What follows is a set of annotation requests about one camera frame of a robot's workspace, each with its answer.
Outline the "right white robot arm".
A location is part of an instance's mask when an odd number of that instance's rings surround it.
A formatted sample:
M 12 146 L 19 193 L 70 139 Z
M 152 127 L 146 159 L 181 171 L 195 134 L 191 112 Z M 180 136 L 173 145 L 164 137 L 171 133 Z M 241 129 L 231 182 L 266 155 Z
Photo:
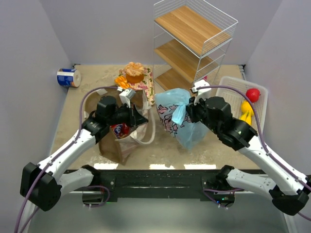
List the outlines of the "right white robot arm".
M 223 144 L 246 156 L 267 175 L 260 177 L 226 165 L 214 179 L 219 187 L 239 188 L 262 195 L 290 216 L 305 207 L 311 192 L 311 177 L 275 154 L 252 126 L 234 118 L 231 106 L 224 98 L 196 101 L 191 97 L 186 111 L 193 122 L 203 123 Z

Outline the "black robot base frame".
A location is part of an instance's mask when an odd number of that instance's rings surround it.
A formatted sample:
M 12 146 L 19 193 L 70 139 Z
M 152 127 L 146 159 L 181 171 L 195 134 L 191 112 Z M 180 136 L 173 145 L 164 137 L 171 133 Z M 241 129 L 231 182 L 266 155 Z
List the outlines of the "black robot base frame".
M 101 200 L 117 202 L 119 199 L 199 199 L 218 203 L 231 203 L 234 193 L 250 191 L 242 185 L 230 185 L 225 180 L 230 166 L 220 170 L 96 170 L 84 166 L 68 170 L 59 180 L 62 194 L 72 191 L 94 191 L 83 196 L 86 204 Z

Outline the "blue plastic bag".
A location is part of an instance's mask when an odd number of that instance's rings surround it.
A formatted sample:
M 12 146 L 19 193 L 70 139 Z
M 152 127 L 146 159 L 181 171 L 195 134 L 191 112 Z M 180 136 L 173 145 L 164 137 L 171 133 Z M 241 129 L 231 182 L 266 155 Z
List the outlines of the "blue plastic bag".
M 200 121 L 191 121 L 186 111 L 189 99 L 190 93 L 181 88 L 155 95 L 156 111 L 165 131 L 188 150 L 202 141 L 209 131 Z

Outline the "brown paper grocery bag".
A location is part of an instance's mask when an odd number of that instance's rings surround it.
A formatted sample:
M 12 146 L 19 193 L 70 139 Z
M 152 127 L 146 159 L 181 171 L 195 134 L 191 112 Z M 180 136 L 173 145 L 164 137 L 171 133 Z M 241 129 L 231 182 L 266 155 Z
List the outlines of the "brown paper grocery bag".
M 143 90 L 136 91 L 131 99 L 131 105 L 146 117 L 149 122 L 138 127 L 130 127 L 130 133 L 123 139 L 117 139 L 110 126 L 115 125 L 114 114 L 123 104 L 119 98 L 120 90 L 115 86 L 104 89 L 103 93 L 95 91 L 85 101 L 85 112 L 88 118 L 82 123 L 82 128 L 95 136 L 100 154 L 120 164 L 125 164 L 127 157 L 140 145 L 149 145 L 155 138 L 155 119 Z

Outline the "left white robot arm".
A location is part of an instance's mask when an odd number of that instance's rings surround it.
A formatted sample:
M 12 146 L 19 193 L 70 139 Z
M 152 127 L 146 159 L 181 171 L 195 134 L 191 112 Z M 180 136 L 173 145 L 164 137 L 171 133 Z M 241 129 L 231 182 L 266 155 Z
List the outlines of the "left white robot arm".
M 89 165 L 71 174 L 65 171 L 80 155 L 108 135 L 111 126 L 124 123 L 136 128 L 146 124 L 149 109 L 147 101 L 143 104 L 131 101 L 119 106 L 115 97 L 101 97 L 96 110 L 89 114 L 70 141 L 37 165 L 28 163 L 23 168 L 20 194 L 41 210 L 48 211 L 67 193 L 98 185 L 100 173 Z

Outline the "red snack packet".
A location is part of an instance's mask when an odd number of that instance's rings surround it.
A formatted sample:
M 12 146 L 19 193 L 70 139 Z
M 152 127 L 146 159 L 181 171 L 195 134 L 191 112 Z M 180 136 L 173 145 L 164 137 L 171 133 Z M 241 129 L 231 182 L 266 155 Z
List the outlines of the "red snack packet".
M 110 126 L 110 128 L 117 139 L 123 139 L 130 133 L 130 127 L 128 127 L 125 123 L 115 124 Z

